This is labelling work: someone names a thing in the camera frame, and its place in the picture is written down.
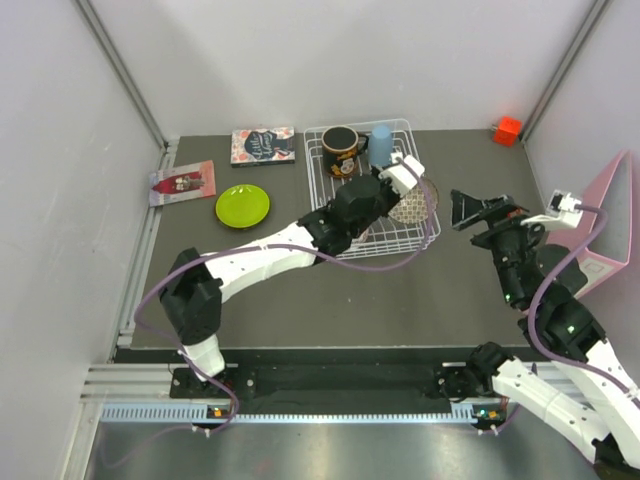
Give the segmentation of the beige mesh patterned bowl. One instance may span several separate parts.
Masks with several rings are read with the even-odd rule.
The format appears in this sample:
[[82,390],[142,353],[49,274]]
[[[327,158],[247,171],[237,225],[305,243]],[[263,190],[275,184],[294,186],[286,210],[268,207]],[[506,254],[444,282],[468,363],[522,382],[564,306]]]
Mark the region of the beige mesh patterned bowl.
[[[430,195],[432,210],[436,211],[439,192],[436,185],[427,177],[422,178]],[[389,218],[404,225],[423,223],[428,219],[427,200],[419,186],[414,187],[390,212]]]

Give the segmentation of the white wire dish rack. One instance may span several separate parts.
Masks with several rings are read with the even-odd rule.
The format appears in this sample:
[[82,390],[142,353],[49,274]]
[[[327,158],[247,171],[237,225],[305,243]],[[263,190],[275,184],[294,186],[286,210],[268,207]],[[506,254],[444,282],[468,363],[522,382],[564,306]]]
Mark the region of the white wire dish rack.
[[326,171],[323,162],[322,134],[325,126],[304,131],[307,177],[313,210],[327,206],[350,235],[351,246],[340,255],[343,260],[392,254],[411,254],[426,249],[440,235],[436,213],[438,192],[426,177],[425,196],[409,171],[402,167],[400,178],[408,180],[412,190],[399,199],[389,184],[377,184],[378,167],[369,165],[365,152],[352,161],[354,174],[335,178]]

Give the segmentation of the green plate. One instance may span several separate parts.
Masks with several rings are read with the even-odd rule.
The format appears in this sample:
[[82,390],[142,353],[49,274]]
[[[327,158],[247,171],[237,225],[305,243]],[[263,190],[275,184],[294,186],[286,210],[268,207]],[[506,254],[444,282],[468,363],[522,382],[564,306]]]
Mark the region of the green plate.
[[261,223],[270,207],[270,197],[261,187],[239,184],[219,196],[214,211],[223,225],[232,229],[248,229]]

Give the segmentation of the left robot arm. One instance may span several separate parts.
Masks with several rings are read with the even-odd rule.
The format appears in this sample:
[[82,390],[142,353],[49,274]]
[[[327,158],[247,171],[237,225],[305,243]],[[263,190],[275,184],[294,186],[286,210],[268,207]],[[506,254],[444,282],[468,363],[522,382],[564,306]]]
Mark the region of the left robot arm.
[[182,355],[196,367],[194,387],[209,397],[226,387],[217,331],[227,300],[273,276],[341,255],[415,185],[391,174],[359,176],[341,186],[326,206],[273,235],[209,260],[194,248],[181,252],[172,267],[180,273],[160,290],[159,299]]

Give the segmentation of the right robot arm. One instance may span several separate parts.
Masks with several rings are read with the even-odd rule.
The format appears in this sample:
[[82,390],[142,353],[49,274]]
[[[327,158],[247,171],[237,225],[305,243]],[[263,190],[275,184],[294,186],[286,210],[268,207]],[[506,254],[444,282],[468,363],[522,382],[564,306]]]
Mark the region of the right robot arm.
[[578,255],[608,220],[605,210],[555,191],[545,214],[531,216],[512,197],[450,194],[451,226],[480,221],[472,245],[492,254],[507,305],[523,313],[518,326],[530,346],[583,394],[577,402],[551,386],[504,347],[476,347],[464,367],[442,374],[450,401],[505,397],[560,433],[601,479],[639,476],[639,388],[619,362],[605,330],[576,295],[587,283]]

